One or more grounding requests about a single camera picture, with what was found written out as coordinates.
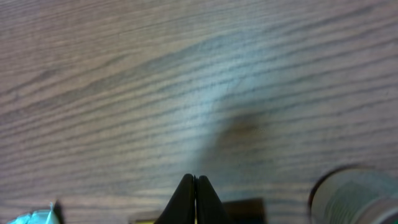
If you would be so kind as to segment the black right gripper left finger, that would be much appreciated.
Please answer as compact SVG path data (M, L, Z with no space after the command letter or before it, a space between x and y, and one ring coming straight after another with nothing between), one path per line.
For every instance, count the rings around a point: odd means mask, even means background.
M155 224L195 223L195 179L185 174Z

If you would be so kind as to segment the yellow highlighter black cap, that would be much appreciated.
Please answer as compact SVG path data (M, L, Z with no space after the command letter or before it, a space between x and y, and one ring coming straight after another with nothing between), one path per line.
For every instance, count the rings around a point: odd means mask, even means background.
M235 223L268 224L266 209L262 198L249 198L223 202L223 207ZM128 217L128 224L154 223L162 210L135 213Z

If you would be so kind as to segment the teal tissue packet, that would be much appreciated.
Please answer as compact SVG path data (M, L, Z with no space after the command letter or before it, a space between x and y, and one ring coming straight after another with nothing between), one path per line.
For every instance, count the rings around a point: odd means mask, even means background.
M34 210L29 213L19 215L6 224L62 224L63 218L60 215L60 210L57 204L49 203L46 209Z

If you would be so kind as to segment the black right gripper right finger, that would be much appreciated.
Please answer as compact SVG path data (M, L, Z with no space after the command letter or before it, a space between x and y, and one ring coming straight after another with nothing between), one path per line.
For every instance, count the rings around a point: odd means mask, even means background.
M232 224L224 206L205 175L195 179L198 224Z

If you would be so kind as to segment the green lid jar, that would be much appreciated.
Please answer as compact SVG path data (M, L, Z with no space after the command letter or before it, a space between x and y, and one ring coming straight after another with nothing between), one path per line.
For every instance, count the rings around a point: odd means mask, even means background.
M311 224L397 224L397 178L366 166L339 167L308 198Z

